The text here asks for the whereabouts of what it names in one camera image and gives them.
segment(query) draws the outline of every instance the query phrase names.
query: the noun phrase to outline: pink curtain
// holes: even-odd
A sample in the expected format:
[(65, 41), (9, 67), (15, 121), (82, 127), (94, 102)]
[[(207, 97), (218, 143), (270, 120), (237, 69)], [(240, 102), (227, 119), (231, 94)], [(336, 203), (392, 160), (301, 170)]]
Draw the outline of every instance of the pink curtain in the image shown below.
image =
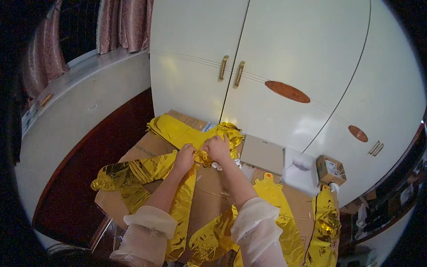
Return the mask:
[(119, 46), (129, 53), (149, 46), (153, 0), (102, 0), (97, 50), (105, 54)]
[(46, 19), (38, 26), (22, 62), (25, 90), (36, 98), (46, 85), (68, 71), (59, 48), (59, 15), (62, 0), (57, 0)]

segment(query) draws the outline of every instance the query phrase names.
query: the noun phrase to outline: sheer white sleeve cover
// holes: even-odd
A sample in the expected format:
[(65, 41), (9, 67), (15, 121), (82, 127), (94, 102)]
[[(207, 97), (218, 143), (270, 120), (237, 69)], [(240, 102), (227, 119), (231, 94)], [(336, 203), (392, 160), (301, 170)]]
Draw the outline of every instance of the sheer white sleeve cover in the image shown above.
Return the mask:
[(173, 238), (178, 222), (152, 206), (142, 206), (123, 220), (129, 227), (119, 249), (111, 253), (110, 258), (135, 266), (162, 266), (167, 240)]
[(259, 197), (240, 209), (231, 238), (240, 246), (245, 267), (287, 267), (279, 243), (282, 229), (275, 222), (278, 216), (279, 208)]

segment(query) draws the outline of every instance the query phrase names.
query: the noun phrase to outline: gold door handle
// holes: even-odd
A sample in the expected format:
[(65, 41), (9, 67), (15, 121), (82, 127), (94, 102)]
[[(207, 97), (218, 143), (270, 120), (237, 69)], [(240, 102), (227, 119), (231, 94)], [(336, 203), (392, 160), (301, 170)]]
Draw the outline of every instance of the gold door handle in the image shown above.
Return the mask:
[(377, 148), (378, 148), (378, 146), (380, 145), (380, 142), (378, 141), (375, 145), (374, 145), (374, 147), (371, 149), (371, 151), (368, 153), (369, 155), (372, 155), (372, 153), (375, 151), (375, 150), (377, 150)]
[(240, 79), (242, 78), (242, 72), (243, 72), (244, 67), (245, 67), (245, 62), (242, 61), (239, 65), (239, 69), (237, 70), (237, 73), (236, 73), (236, 81), (234, 82), (235, 87), (239, 87)]
[(374, 156), (374, 157), (376, 157), (376, 156), (378, 155), (378, 153), (383, 149), (383, 147), (384, 147), (384, 144), (381, 144), (381, 145), (380, 145), (380, 149), (379, 149), (377, 152), (375, 152), (375, 153), (373, 154), (373, 156)]
[(222, 59), (221, 62), (221, 68), (219, 68), (219, 79), (223, 80), (224, 79), (224, 71), (225, 71), (225, 65), (227, 64), (227, 59), (229, 58), (229, 56), (225, 56)]

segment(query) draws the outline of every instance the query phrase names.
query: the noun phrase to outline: hand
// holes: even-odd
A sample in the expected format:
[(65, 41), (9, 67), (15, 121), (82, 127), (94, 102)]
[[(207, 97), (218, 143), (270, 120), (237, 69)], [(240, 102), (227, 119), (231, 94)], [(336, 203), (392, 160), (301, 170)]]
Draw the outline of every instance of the hand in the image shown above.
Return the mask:
[(211, 159), (220, 165), (222, 164), (221, 162), (231, 159), (228, 137), (226, 135), (224, 135), (224, 140), (219, 135), (209, 138), (203, 144), (202, 150), (206, 151)]
[(173, 164), (173, 170), (184, 176), (194, 164), (194, 153), (196, 148), (193, 144), (185, 144), (176, 155), (175, 163)]

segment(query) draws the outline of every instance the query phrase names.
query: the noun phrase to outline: white wardrobe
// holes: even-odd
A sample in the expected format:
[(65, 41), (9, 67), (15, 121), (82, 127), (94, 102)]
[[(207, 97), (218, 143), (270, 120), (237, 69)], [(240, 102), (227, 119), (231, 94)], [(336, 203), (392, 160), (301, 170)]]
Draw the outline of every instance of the white wardrobe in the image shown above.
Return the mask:
[(340, 206), (390, 170), (426, 107), (411, 46), (381, 0), (155, 1), (150, 62), (156, 116), (229, 121), (336, 158), (348, 179)]

